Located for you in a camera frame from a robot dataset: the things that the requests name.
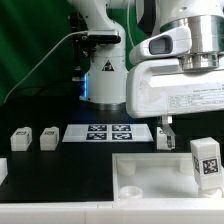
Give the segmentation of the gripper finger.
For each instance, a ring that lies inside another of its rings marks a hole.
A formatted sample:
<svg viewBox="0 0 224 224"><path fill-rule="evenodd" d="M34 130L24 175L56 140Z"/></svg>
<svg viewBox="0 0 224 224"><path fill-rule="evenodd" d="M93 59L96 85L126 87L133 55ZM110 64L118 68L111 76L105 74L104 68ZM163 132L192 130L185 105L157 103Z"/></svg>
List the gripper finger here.
<svg viewBox="0 0 224 224"><path fill-rule="evenodd" d="M175 148L175 133L171 128L172 117L171 116L162 116L161 117L161 128L163 133L167 138L167 146L169 149Z"/></svg>

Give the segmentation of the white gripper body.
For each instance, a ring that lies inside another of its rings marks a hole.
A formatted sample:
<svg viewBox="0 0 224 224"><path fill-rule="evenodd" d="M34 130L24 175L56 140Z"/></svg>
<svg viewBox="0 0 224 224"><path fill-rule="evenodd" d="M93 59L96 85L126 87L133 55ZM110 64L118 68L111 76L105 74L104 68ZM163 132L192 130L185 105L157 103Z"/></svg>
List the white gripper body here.
<svg viewBox="0 0 224 224"><path fill-rule="evenodd" d="M178 60L148 60L128 74L126 110L133 118L224 109L224 64L188 73Z"/></svg>

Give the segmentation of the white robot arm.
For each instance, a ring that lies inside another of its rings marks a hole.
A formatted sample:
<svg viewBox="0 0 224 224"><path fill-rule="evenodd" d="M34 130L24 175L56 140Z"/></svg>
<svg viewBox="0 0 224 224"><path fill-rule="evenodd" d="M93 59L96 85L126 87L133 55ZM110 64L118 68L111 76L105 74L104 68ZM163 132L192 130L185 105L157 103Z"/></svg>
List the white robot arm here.
<svg viewBox="0 0 224 224"><path fill-rule="evenodd" d="M159 117L170 145L174 115L224 109L224 0L68 0L94 44L84 100L126 105L134 118ZM151 36L125 50L127 32L109 19L133 7Z"/></svg>

